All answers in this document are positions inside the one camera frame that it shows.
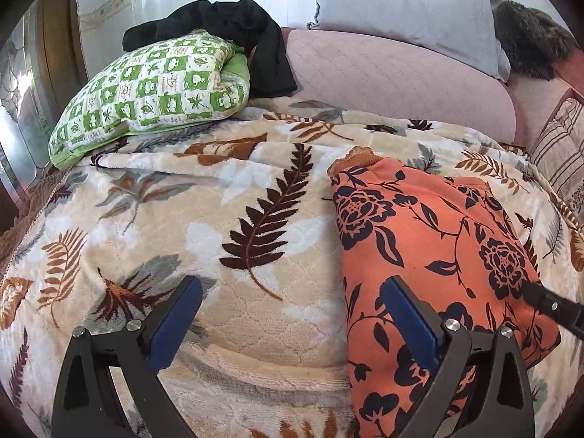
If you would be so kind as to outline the orange floral blouse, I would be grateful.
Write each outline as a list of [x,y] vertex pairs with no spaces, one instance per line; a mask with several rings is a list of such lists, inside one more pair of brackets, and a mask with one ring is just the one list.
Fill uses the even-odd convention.
[[484,181],[429,174],[367,147],[335,161],[328,177],[342,247],[356,436],[390,436],[430,378],[381,300],[390,277],[469,330],[510,327],[528,367],[559,345],[557,325],[520,294],[538,273]]

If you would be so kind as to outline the striped beige cushion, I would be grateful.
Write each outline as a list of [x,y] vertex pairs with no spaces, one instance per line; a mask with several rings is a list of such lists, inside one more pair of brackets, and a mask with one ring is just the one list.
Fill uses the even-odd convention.
[[531,163],[583,227],[583,102],[567,97],[546,123],[531,151]]

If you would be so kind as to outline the brown lace bed skirt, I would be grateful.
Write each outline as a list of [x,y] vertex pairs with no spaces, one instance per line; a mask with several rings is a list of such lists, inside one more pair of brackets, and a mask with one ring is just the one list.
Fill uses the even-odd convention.
[[1,223],[7,220],[9,226],[8,230],[1,230],[1,274],[5,273],[10,256],[24,238],[39,211],[50,199],[51,193],[62,177],[64,177],[64,172],[56,168],[50,169],[48,175],[29,189],[22,206],[17,209],[15,215],[9,215],[7,219],[1,216]]

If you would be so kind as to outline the pink sofa backrest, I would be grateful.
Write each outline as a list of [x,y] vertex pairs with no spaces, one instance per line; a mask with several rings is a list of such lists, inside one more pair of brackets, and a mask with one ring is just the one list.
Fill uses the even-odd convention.
[[583,95],[582,50],[574,50],[569,60],[557,62],[554,70],[552,80],[517,73],[508,80],[507,90],[516,113],[515,145],[531,148],[566,94]]

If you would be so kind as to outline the leaf pattern fleece blanket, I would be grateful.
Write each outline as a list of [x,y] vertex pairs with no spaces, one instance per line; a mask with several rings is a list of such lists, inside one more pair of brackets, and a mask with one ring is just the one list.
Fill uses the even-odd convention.
[[[197,276],[203,301],[163,388],[201,437],[358,437],[342,247],[330,166],[352,148],[484,181],[537,282],[578,300],[583,237],[524,155],[472,128],[310,102],[257,100],[228,121],[132,138],[70,169],[1,280],[1,385],[36,437],[51,435],[74,328],[120,330]],[[583,377],[583,346],[528,367],[534,431],[552,429]]]

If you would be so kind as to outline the dark furry cushion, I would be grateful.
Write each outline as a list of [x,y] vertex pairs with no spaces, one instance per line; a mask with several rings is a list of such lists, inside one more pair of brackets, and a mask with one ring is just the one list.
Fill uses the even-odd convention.
[[519,74],[552,80],[553,64],[580,50],[574,36],[541,10],[503,0],[493,8],[493,19],[496,37]]

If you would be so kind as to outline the pink bolster cushion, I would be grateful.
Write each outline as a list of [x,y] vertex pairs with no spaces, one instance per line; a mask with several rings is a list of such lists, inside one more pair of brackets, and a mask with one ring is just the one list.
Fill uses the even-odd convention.
[[288,31],[297,97],[345,110],[475,128],[510,143],[516,112],[506,87],[462,62],[419,46],[360,34]]

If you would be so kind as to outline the green white checkered pillow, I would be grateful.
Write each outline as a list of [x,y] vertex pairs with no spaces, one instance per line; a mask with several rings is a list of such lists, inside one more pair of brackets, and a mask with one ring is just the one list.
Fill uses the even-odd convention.
[[50,135],[51,164],[65,170],[130,135],[225,120],[249,100],[242,48],[196,30],[117,58],[68,102]]

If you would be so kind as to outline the wooden door with stained glass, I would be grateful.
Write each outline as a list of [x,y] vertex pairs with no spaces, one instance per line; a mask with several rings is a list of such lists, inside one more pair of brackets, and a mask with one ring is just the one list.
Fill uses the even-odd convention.
[[76,0],[31,0],[1,40],[1,230],[53,170],[49,140],[88,81]]

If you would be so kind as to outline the light blue pillow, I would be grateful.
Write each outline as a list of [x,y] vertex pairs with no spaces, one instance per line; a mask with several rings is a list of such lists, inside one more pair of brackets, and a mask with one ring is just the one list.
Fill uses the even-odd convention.
[[490,0],[315,0],[311,29],[411,43],[506,82],[511,64]]

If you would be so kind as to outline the black garment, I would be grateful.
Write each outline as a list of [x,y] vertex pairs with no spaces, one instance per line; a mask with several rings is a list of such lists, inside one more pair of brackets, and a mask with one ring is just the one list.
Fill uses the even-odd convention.
[[165,18],[126,30],[122,48],[129,53],[199,29],[245,50],[250,58],[250,95],[253,98],[288,96],[298,90],[282,30],[254,0],[190,2]]

